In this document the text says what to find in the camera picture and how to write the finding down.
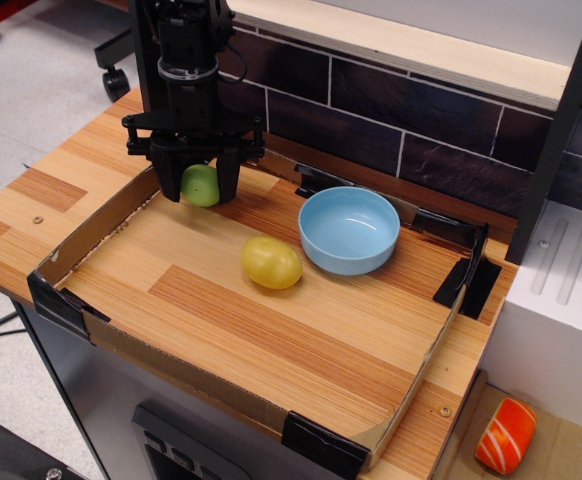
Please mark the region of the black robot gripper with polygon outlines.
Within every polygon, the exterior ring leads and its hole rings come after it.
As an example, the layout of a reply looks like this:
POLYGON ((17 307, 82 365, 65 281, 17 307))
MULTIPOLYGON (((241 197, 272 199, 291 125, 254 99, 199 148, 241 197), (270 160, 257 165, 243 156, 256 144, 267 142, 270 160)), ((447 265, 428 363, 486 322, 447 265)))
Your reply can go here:
POLYGON ((163 196, 179 202, 184 172, 182 155, 202 161, 216 158, 219 198, 232 201, 242 162, 265 154, 262 120, 224 106, 215 78, 198 84, 167 85, 167 105, 128 115, 127 150, 151 160, 163 196))

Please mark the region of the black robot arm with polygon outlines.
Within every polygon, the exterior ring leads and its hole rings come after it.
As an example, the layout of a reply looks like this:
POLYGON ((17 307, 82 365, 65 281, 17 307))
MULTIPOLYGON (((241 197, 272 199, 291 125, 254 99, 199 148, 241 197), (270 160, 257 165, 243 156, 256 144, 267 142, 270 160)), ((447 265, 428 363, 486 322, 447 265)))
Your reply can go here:
POLYGON ((218 54, 234 12, 224 1, 132 1, 132 35, 144 110, 123 118, 127 150, 152 164, 163 196, 180 199, 183 174, 214 162, 219 200, 237 192, 240 167, 265 153, 263 121, 222 104, 218 54))

